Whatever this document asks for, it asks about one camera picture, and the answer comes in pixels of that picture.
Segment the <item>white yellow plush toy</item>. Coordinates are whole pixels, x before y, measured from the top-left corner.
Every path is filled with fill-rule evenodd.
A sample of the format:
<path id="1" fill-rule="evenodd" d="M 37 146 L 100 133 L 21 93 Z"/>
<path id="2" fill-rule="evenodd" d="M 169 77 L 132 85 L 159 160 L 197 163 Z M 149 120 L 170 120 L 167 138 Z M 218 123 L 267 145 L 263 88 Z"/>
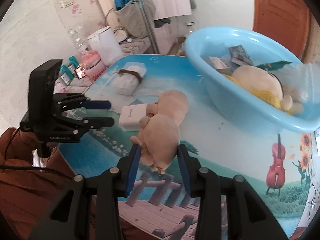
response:
<path id="1" fill-rule="evenodd" d="M 304 111 L 300 102 L 295 102 L 290 94 L 283 91 L 278 78 L 263 69 L 249 65 L 241 66 L 231 75 L 225 74 L 224 77 L 260 100 L 289 115 L 301 115 Z"/>

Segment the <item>dark green snack packet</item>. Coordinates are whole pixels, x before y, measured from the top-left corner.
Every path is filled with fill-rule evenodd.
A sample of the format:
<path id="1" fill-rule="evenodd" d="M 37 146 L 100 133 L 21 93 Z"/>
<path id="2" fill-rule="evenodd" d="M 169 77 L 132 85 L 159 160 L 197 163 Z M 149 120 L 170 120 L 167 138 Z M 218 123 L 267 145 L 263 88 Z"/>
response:
<path id="1" fill-rule="evenodd" d="M 270 71 L 281 69 L 287 64 L 291 64 L 291 62 L 290 61 L 277 61 L 277 62 L 272 62 L 272 63 L 260 64 L 260 65 L 257 65 L 256 67 L 263 69 L 267 72 L 270 72 Z"/>

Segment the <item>grey tote bag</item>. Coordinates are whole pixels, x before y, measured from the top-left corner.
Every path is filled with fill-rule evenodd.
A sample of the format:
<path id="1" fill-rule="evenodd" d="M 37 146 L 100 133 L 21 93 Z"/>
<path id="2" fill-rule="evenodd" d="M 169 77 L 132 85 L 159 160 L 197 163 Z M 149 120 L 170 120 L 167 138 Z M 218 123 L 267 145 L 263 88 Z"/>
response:
<path id="1" fill-rule="evenodd" d="M 142 9 L 146 10 L 147 16 L 152 20 L 154 19 L 156 7 L 152 0 L 131 0 L 122 9 L 115 12 L 119 22 L 127 29 L 129 34 L 137 38 L 148 36 Z"/>

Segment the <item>white electric kettle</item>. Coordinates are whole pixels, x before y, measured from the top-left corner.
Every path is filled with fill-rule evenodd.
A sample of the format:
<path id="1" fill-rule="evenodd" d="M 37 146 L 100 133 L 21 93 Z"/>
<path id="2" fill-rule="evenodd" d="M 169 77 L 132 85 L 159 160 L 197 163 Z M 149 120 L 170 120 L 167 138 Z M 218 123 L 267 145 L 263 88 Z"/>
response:
<path id="1" fill-rule="evenodd" d="M 95 31 L 87 38 L 90 47 L 100 55 L 104 65 L 111 66 L 124 57 L 124 53 L 110 26 Z"/>

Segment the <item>white rectangular box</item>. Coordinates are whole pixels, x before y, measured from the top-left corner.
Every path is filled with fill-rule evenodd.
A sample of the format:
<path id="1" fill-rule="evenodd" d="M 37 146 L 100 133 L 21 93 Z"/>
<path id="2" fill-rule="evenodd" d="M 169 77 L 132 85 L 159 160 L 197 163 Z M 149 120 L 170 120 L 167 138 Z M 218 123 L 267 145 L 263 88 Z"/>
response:
<path id="1" fill-rule="evenodd" d="M 139 131 L 139 121 L 146 116 L 147 103 L 124 106 L 119 118 L 119 127 L 124 131 Z"/>

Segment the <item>smartphone with lit screen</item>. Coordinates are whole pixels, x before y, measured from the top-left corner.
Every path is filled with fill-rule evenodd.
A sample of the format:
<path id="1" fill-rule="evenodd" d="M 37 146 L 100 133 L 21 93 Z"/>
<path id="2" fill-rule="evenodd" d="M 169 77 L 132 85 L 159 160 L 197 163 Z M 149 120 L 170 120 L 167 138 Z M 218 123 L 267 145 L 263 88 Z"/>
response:
<path id="1" fill-rule="evenodd" d="M 82 67 L 82 66 L 78 66 L 77 68 L 75 68 L 75 73 L 76 73 L 78 79 L 82 79 L 87 76 L 85 70 L 86 70 L 86 68 Z"/>

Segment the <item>clear box with brown band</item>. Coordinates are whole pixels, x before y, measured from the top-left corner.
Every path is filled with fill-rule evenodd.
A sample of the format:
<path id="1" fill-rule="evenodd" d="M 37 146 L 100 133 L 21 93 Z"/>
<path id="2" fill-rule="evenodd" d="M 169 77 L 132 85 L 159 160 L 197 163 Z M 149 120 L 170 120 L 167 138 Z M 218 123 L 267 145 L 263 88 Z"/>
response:
<path id="1" fill-rule="evenodd" d="M 142 83 L 147 68 L 144 63 L 128 62 L 120 70 L 116 70 L 110 86 L 115 93 L 131 96 Z"/>

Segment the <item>brown wooden door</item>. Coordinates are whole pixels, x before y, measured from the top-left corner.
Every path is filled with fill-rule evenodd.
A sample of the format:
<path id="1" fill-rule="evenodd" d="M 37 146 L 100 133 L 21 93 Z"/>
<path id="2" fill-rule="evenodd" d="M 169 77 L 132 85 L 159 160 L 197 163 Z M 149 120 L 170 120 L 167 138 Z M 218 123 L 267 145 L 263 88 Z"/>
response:
<path id="1" fill-rule="evenodd" d="M 254 0 L 253 31 L 263 34 L 302 59 L 310 30 L 310 11 L 303 0 Z"/>

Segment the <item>light blue plastic basin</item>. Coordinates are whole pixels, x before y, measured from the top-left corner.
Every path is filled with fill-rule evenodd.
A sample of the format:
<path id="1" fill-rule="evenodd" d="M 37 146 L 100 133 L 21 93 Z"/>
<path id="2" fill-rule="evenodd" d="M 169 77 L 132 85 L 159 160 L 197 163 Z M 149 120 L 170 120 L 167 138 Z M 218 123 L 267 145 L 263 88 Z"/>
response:
<path id="1" fill-rule="evenodd" d="M 282 129 L 309 133 L 319 128 L 319 87 L 315 102 L 303 104 L 298 116 L 286 114 L 223 77 L 205 61 L 208 56 L 230 58 L 228 48 L 241 45 L 255 64 L 289 61 L 293 68 L 300 60 L 273 39 L 245 29 L 207 27 L 192 32 L 185 41 L 187 58 L 202 75 L 216 109 L 234 125 L 255 134 L 275 134 Z"/>

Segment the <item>beige plush dog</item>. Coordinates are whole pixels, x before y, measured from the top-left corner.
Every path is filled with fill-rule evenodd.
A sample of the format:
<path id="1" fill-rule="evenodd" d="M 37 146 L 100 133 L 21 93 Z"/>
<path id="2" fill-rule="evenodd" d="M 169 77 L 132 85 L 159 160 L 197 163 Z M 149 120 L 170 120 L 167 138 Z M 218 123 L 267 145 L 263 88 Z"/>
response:
<path id="1" fill-rule="evenodd" d="M 184 93 L 167 90 L 156 103 L 149 103 L 139 121 L 139 132 L 130 141 L 140 146 L 140 163 L 159 174 L 172 164 L 180 144 L 180 124 L 189 109 Z"/>

